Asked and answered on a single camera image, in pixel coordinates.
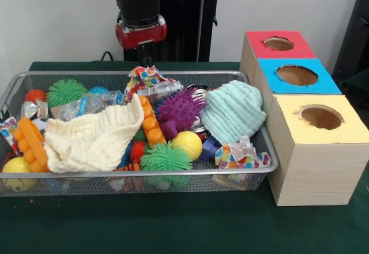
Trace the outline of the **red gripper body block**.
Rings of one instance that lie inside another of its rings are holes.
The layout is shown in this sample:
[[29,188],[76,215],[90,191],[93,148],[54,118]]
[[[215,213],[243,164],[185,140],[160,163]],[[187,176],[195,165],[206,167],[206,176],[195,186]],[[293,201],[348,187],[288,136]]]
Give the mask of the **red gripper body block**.
[[122,21],[115,26],[115,34],[119,44],[124,49],[134,49],[145,43],[159,43],[167,36],[167,25],[163,16],[150,27],[127,27]]

